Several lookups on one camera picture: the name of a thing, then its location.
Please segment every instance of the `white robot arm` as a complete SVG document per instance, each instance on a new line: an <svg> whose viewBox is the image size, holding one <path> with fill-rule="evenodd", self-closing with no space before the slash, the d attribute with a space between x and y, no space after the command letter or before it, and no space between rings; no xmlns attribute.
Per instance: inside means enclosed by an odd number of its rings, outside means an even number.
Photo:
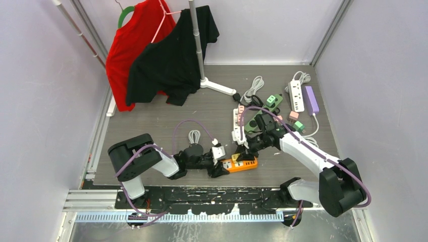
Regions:
<svg viewBox="0 0 428 242"><path fill-rule="evenodd" d="M330 215L338 217L366 199L364 189L347 173L361 180L353 160L340 160L308 142L302 143L304 138L298 132L294 132L290 126L288 129L292 132L288 132L268 113L257 115L255 121L261 134L247 137L249 149L246 153L258 156L259 150L274 146L292 155L318 178L319 182L312 182L295 177L281 184L280 196L283 200L305 200L321 204Z"/></svg>

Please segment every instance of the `green hanger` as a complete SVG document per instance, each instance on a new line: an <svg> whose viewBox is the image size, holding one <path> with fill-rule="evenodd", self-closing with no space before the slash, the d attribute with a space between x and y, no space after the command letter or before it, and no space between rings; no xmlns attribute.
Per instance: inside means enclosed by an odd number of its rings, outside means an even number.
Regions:
<svg viewBox="0 0 428 242"><path fill-rule="evenodd" d="M134 6L129 6L125 9L123 9L121 15L119 16L119 23L118 23L118 29L120 29L123 25L123 21L125 20L125 17L130 13L133 12L135 10Z"/></svg>

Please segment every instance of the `clothes hanger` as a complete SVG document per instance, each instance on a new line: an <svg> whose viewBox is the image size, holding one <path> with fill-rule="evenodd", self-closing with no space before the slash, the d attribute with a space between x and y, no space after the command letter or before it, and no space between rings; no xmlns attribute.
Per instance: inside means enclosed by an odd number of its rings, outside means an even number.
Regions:
<svg viewBox="0 0 428 242"><path fill-rule="evenodd" d="M118 22L118 29L120 29L123 25L123 21L125 20L125 17L130 13L133 12L135 10L134 6L129 6L125 9L122 10L122 13L119 16L119 22Z"/></svg>
<svg viewBox="0 0 428 242"><path fill-rule="evenodd" d="M167 15L181 13L181 11L173 12L173 13L167 13L167 11L165 10L164 5L162 4L161 0L158 0L158 1L159 1L159 4L160 4L160 7L162 8L162 11L164 12L164 17L162 18L162 21L160 22L159 27L157 28L156 33L154 34L154 37L153 37L153 39L151 40L150 43L153 43L154 39L156 39L157 33L159 33L159 30L161 29L161 26L164 23L165 17Z"/></svg>
<svg viewBox="0 0 428 242"><path fill-rule="evenodd" d="M122 5L120 4L120 2L118 2L118 0L115 0L115 2L116 2L117 4L119 4L119 6L121 7L121 10L123 11L123 7L122 7Z"/></svg>

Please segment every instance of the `black t-shirt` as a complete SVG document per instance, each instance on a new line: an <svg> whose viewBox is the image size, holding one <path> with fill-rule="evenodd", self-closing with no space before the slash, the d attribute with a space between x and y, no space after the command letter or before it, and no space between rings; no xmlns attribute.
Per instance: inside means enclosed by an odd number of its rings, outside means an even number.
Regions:
<svg viewBox="0 0 428 242"><path fill-rule="evenodd" d="M196 8L203 58L207 43L215 43L219 31L209 6ZM172 32L158 43L149 44L129 71L126 104L151 102L157 91L167 103L182 106L190 93L200 88L200 70L190 10L181 11Z"/></svg>

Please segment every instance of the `black power cord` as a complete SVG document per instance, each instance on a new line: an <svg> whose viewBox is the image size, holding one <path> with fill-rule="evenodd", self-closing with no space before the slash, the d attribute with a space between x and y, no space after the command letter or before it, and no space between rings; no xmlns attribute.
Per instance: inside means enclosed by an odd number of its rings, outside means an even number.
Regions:
<svg viewBox="0 0 428 242"><path fill-rule="evenodd" d="M233 94L233 100L238 102L239 104L241 104L244 107L263 107L264 103L263 101L257 96L257 95L251 95L251 102L249 104L243 104L241 102L241 95L239 93L235 93ZM278 115L281 112L281 110L279 108L276 108L273 113L275 115Z"/></svg>

